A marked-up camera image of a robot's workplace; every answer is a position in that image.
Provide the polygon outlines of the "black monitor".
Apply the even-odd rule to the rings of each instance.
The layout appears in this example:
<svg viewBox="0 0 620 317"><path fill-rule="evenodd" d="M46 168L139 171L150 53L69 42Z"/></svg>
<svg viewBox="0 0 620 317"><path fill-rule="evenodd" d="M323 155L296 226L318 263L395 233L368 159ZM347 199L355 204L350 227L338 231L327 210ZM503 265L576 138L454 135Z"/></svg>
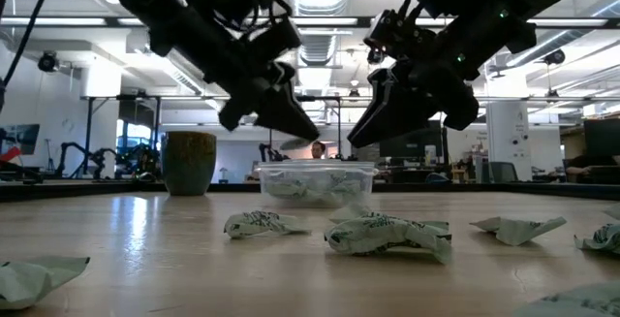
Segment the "black monitor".
<svg viewBox="0 0 620 317"><path fill-rule="evenodd" d="M438 156L443 155L442 127L439 120L429 121L429 126L414 132L380 142L381 157L422 157L427 146L434 146Z"/></svg>
<svg viewBox="0 0 620 317"><path fill-rule="evenodd" d="M590 155L620 155L620 119L593 119L583 122L586 152Z"/></svg>

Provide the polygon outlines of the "grey office chair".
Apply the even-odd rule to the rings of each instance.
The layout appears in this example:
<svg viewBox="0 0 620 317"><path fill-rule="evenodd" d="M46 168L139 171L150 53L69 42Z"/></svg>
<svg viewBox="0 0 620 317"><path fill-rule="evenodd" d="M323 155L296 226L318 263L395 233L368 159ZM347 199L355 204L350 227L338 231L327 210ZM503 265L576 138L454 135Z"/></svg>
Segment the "grey office chair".
<svg viewBox="0 0 620 317"><path fill-rule="evenodd" d="M518 182L516 168L510 162L490 162L489 181L491 183L511 183Z"/></svg>

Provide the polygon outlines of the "white column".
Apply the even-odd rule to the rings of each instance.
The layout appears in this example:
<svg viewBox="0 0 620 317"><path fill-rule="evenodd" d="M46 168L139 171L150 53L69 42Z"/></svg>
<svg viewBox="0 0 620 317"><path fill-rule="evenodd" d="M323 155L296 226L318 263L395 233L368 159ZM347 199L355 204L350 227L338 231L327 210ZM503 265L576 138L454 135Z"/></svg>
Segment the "white column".
<svg viewBox="0 0 620 317"><path fill-rule="evenodd" d="M515 166L519 181L532 179L528 112L525 102L491 102L486 108L488 159Z"/></svg>

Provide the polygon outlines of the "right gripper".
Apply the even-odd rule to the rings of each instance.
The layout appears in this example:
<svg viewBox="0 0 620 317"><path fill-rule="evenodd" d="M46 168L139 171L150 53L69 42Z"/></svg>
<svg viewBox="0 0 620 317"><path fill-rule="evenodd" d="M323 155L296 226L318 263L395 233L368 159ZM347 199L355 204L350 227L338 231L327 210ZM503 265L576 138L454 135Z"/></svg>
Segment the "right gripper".
<svg viewBox="0 0 620 317"><path fill-rule="evenodd" d="M348 135L354 147L396 138L427 128L437 112L445 124L462 131L476 120L479 102L465 82L480 75L489 57L477 28L456 25L436 33L421 28L413 53L388 69L371 73L373 99Z"/></svg>

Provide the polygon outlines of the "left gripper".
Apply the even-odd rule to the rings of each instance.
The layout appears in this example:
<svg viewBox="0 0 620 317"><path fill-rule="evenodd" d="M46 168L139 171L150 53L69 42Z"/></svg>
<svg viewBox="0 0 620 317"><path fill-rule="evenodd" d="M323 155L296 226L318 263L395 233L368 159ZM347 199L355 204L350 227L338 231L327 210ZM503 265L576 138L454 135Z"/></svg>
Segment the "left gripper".
<svg viewBox="0 0 620 317"><path fill-rule="evenodd" d="M296 26L289 18L280 18L255 39L233 44L215 78L230 95L219 112L220 123L233 131L243 116L254 113L257 126L315 140L319 130L292 92L295 69L278 59L301 45Z"/></svg>

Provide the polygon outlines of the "olive ceramic mug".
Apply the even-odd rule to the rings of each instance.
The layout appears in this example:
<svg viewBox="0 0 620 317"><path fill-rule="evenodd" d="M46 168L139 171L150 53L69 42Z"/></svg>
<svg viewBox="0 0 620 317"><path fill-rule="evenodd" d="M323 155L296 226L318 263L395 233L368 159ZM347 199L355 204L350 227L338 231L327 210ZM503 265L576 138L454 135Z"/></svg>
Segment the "olive ceramic mug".
<svg viewBox="0 0 620 317"><path fill-rule="evenodd" d="M162 176L172 196L203 195L214 175L217 138L206 132L171 131L162 140Z"/></svg>

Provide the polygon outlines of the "rectangular clear plastic container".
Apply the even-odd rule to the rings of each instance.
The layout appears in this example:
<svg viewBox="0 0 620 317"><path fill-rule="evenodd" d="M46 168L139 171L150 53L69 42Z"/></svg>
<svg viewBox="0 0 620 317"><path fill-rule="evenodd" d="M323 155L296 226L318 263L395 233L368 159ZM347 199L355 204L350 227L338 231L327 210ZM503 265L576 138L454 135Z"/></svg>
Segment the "rectangular clear plastic container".
<svg viewBox="0 0 620 317"><path fill-rule="evenodd" d="M261 192L264 196L275 201L279 206L294 206L286 200L268 196L263 185L268 179L295 179L298 180L303 174L347 174L358 177L363 183L362 195L356 199L343 200L336 208L349 204L364 203L371 194L374 177L378 174L373 162L330 160L286 160L282 162L260 163L258 167ZM318 207L318 206L294 206L294 207Z"/></svg>

